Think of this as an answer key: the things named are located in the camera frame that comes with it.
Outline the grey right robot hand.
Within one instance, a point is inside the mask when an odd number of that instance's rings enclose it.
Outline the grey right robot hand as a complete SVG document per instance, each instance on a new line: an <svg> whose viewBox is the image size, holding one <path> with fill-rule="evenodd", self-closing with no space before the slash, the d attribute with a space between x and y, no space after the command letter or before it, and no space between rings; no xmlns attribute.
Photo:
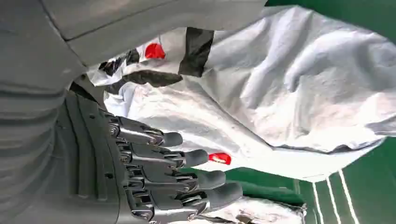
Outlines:
<svg viewBox="0 0 396 224"><path fill-rule="evenodd" d="M167 224L243 195L207 162L129 135L122 120L70 89L90 66L179 27L233 29L261 0L3 0L0 3L0 221L3 224Z"/></svg>

